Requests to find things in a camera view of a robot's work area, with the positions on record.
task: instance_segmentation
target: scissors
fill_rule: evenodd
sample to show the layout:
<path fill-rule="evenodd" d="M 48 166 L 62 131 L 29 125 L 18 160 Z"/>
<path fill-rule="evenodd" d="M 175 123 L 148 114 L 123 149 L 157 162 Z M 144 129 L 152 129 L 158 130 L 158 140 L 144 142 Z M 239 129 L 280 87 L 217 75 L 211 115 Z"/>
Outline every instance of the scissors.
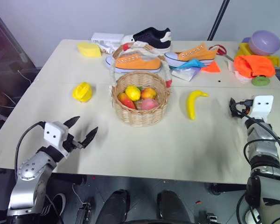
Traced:
<path fill-rule="evenodd" d="M 234 62 L 233 58 L 231 58 L 231 57 L 229 57 L 229 56 L 227 55 L 227 50 L 226 50 L 226 48 L 225 48 L 224 46 L 220 45 L 220 44 L 211 46 L 211 47 L 209 48 L 209 50 L 211 50 L 211 49 L 216 49 L 216 48 L 218 48 L 217 55 L 222 55 L 222 56 L 226 57 L 227 59 L 231 60 L 232 62 Z"/>

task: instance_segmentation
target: toy banana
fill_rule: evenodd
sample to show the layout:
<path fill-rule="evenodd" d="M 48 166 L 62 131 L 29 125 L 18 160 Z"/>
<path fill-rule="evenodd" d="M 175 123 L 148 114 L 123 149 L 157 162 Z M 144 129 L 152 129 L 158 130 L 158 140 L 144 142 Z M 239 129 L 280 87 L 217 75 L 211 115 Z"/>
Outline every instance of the toy banana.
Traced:
<path fill-rule="evenodd" d="M 199 96 L 208 97 L 207 93 L 204 93 L 200 90 L 195 90 L 191 92 L 187 98 L 187 113 L 188 117 L 192 120 L 195 120 L 195 99 Z"/>

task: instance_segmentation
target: lemon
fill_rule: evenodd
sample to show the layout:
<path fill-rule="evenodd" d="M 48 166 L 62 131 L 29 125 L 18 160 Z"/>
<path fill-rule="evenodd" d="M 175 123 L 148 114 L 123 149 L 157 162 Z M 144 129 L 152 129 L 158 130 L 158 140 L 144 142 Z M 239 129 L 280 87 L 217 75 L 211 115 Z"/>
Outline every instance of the lemon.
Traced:
<path fill-rule="evenodd" d="M 140 90 L 134 86 L 134 85 L 129 85 L 126 88 L 126 95 L 132 100 L 132 101 L 137 101 L 138 99 L 140 99 L 141 96 L 141 92 Z"/>

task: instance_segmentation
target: yellow toy block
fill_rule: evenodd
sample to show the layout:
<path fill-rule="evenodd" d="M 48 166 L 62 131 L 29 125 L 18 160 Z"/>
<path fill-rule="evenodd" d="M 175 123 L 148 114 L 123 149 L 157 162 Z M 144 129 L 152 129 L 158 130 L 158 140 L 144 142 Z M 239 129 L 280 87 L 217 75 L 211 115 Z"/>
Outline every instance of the yellow toy block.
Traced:
<path fill-rule="evenodd" d="M 100 57 L 101 51 L 95 43 L 82 42 L 77 44 L 78 50 L 85 57 Z"/>
<path fill-rule="evenodd" d="M 248 43 L 240 43 L 239 44 L 239 50 L 237 54 L 235 55 L 235 58 L 239 55 L 255 55 L 250 49 Z M 280 57 L 278 56 L 263 56 L 268 58 L 275 67 L 280 67 Z"/>

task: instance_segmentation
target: mango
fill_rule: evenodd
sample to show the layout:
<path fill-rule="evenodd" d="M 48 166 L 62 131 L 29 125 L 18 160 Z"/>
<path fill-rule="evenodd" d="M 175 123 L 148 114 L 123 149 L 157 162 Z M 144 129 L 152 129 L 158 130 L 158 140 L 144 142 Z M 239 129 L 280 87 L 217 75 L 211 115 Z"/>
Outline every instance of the mango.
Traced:
<path fill-rule="evenodd" d="M 142 99 L 154 99 L 157 96 L 157 92 L 153 88 L 145 88 L 141 91 L 141 98 Z"/>
<path fill-rule="evenodd" d="M 136 109 L 134 102 L 124 92 L 118 94 L 117 98 L 124 106 Z"/>

